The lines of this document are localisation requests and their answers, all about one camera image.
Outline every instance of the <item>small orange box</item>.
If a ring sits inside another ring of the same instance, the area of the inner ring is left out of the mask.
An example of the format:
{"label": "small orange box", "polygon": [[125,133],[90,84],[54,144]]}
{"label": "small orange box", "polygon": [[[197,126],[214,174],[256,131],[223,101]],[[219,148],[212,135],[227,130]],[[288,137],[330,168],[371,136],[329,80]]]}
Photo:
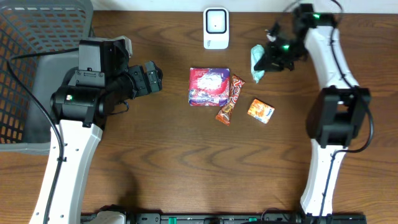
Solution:
{"label": "small orange box", "polygon": [[248,110],[248,115],[266,124],[274,111],[275,108],[255,99]]}

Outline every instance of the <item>wooden table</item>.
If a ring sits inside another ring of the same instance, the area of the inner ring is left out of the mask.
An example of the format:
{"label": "wooden table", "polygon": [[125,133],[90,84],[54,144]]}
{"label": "wooden table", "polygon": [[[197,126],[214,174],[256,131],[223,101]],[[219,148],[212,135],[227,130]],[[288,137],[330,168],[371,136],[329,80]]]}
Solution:
{"label": "wooden table", "polygon": [[[164,213],[297,208],[311,159],[305,118],[319,89],[311,60],[254,83],[250,49],[266,43],[264,29],[276,15],[231,13],[228,49],[205,50],[200,12],[95,12],[96,35],[130,38],[130,65],[155,61],[164,72],[164,89],[109,117],[91,164],[84,212],[112,203]],[[398,17],[346,15],[340,29],[352,73],[371,89],[376,133],[366,151],[344,159],[334,211],[364,212],[368,223],[395,223]],[[230,127],[215,119],[219,108],[189,106],[190,67],[226,67],[247,81]],[[246,114],[255,98],[275,107],[267,125]],[[367,136],[364,122],[351,148]],[[1,154],[0,223],[29,222],[46,163],[45,156]]]}

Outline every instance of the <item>pink package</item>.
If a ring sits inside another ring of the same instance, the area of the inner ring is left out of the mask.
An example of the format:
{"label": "pink package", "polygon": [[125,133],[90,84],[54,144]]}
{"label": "pink package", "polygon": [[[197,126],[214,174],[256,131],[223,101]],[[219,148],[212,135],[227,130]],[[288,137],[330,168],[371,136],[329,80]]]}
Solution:
{"label": "pink package", "polygon": [[228,68],[191,68],[188,95],[191,106],[224,106],[228,98]]}

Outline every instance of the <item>basket mesh side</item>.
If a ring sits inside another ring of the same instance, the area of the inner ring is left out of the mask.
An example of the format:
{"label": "basket mesh side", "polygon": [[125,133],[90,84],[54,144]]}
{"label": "basket mesh side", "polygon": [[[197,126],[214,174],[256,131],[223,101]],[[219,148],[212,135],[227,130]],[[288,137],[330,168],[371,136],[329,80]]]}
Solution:
{"label": "basket mesh side", "polygon": [[[86,22],[81,7],[60,4],[4,7],[0,11],[0,143],[22,142],[29,99],[7,72],[11,55],[78,47]],[[12,69],[30,90],[38,58],[16,60]]]}

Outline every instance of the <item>light blue cloth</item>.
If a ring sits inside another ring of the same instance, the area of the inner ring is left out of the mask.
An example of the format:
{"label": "light blue cloth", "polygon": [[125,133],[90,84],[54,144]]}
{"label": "light blue cloth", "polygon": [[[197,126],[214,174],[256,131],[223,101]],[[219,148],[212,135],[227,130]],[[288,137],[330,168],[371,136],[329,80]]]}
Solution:
{"label": "light blue cloth", "polygon": [[264,53],[264,48],[259,44],[251,49],[251,75],[256,83],[259,83],[260,79],[264,76],[264,71],[254,71],[254,66],[261,59]]}

